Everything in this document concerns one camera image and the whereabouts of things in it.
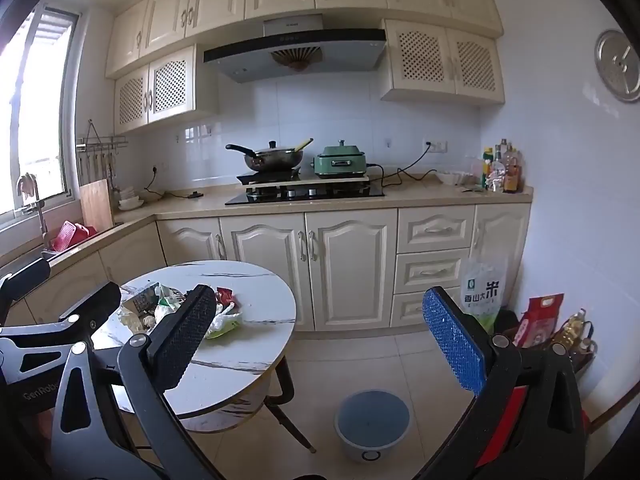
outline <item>white bucket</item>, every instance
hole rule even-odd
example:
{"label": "white bucket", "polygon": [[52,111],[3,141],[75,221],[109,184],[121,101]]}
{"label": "white bucket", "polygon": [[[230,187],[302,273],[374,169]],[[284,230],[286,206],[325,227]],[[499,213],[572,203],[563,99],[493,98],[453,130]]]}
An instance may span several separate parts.
{"label": "white bucket", "polygon": [[376,462],[409,431],[411,411],[402,399],[383,390],[347,397],[335,414],[335,432],[345,454],[356,462]]}

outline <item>window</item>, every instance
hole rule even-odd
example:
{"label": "window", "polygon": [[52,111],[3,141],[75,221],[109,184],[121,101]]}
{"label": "window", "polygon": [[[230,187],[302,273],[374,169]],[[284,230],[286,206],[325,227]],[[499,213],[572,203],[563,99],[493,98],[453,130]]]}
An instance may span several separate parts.
{"label": "window", "polygon": [[36,176],[49,205],[70,196],[63,142],[71,137],[63,135],[62,110],[77,20],[40,5],[0,53],[0,224],[25,205],[15,189],[22,174]]}

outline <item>electrical outlet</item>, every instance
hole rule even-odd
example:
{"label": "electrical outlet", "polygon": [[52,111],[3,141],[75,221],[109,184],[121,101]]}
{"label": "electrical outlet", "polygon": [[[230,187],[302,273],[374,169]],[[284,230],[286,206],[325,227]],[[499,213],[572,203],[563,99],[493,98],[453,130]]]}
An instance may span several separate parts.
{"label": "electrical outlet", "polygon": [[446,140],[426,140],[424,141],[425,147],[427,142],[431,143],[429,153],[447,153],[447,141]]}

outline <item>cooker handle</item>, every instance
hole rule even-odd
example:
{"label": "cooker handle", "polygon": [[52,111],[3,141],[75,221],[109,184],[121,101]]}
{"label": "cooker handle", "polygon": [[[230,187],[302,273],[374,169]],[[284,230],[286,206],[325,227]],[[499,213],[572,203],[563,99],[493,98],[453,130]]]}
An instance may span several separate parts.
{"label": "cooker handle", "polygon": [[237,144],[228,144],[225,146],[228,150],[234,150],[235,152],[244,153],[245,155],[250,156],[251,158],[257,158],[258,155],[255,154],[254,150],[250,150],[249,148],[245,148],[244,146],[238,146]]}

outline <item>tile floor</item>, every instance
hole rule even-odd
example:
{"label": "tile floor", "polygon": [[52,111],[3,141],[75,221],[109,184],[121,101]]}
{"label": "tile floor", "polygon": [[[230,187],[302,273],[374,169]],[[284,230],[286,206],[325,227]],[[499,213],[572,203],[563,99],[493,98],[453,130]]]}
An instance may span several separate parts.
{"label": "tile floor", "polygon": [[[294,340],[286,355],[296,396],[283,410],[318,452],[309,453],[263,408],[234,430],[194,435],[228,480],[292,480],[304,474],[328,480],[410,480],[472,399],[460,388],[430,332]],[[279,393],[275,380],[272,388],[273,394]],[[385,460],[358,464],[342,454],[334,415],[341,400],[368,388],[396,394],[414,418],[406,438]]]}

